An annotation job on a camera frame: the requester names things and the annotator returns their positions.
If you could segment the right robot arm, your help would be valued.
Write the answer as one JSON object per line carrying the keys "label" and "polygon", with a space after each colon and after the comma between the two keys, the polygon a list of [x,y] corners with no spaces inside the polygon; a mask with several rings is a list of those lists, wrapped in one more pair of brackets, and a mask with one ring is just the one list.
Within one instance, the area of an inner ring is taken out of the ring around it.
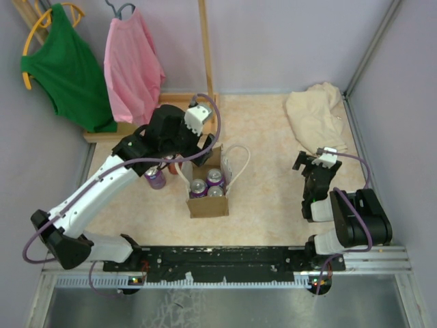
{"label": "right robot arm", "polygon": [[391,223],[369,180],[355,192],[330,186],[342,166],[339,157],[364,163],[359,157],[325,147],[317,149],[316,155],[300,151],[292,168],[303,168],[303,218],[310,223],[334,224],[328,232],[310,236],[305,243],[306,265],[315,271],[323,269],[331,256],[370,251],[374,246],[389,245],[393,237]]}

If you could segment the red soda can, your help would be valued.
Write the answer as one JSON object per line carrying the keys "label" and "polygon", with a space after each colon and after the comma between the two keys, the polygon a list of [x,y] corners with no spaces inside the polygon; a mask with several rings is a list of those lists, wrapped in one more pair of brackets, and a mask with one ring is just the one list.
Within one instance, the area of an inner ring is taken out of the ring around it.
{"label": "red soda can", "polygon": [[[166,156],[167,160],[177,159],[178,155]],[[178,175],[178,170],[181,168],[180,163],[166,163],[165,167],[169,170],[170,174]]]}

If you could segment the purple soda can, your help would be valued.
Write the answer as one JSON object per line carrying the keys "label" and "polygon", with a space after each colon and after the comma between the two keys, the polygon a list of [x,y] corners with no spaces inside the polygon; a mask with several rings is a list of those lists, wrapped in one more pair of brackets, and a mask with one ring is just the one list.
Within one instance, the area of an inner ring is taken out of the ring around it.
{"label": "purple soda can", "polygon": [[151,188],[159,190],[165,187],[167,181],[165,175],[157,167],[149,168],[145,173],[144,177],[149,182]]}

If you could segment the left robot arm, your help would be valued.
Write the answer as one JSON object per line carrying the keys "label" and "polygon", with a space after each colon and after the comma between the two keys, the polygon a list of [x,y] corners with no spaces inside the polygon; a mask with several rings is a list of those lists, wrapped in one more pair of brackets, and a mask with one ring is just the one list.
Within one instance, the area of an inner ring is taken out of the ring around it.
{"label": "left robot arm", "polygon": [[73,195],[48,212],[37,210],[31,222],[38,238],[65,270],[84,262],[113,262],[134,271],[141,266],[142,248],[126,234],[86,234],[92,219],[122,189],[161,163],[191,161],[203,165],[217,137],[198,143],[212,110],[197,103],[186,111],[173,105],[155,109],[149,124],[120,140],[98,171]]}

